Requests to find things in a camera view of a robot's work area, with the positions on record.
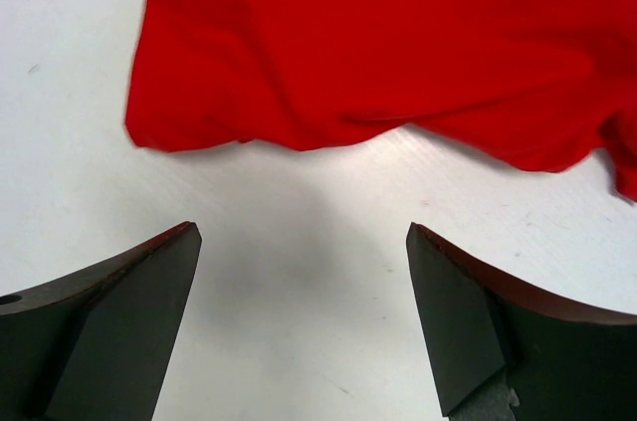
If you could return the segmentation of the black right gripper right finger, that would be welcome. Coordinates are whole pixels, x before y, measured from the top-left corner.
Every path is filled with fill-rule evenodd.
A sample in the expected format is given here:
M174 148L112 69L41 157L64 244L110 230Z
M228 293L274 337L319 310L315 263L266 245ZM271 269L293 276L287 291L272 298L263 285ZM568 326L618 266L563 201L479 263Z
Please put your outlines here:
M412 224L406 246L448 420L633 420L636 317L548 292Z

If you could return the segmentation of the red t shirt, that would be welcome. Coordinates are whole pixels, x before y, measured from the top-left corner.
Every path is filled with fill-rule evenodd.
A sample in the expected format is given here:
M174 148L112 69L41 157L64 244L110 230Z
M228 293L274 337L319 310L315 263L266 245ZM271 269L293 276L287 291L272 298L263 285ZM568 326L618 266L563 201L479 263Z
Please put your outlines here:
M414 124L525 171L607 151L636 195L636 0L146 0L124 124L164 152Z

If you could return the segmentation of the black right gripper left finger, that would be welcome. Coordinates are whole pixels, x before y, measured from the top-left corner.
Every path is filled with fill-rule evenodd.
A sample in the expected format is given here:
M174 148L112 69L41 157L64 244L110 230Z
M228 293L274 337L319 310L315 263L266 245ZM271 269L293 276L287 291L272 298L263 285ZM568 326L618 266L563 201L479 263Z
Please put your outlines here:
M1 299L4 420L152 418L193 283L185 222Z

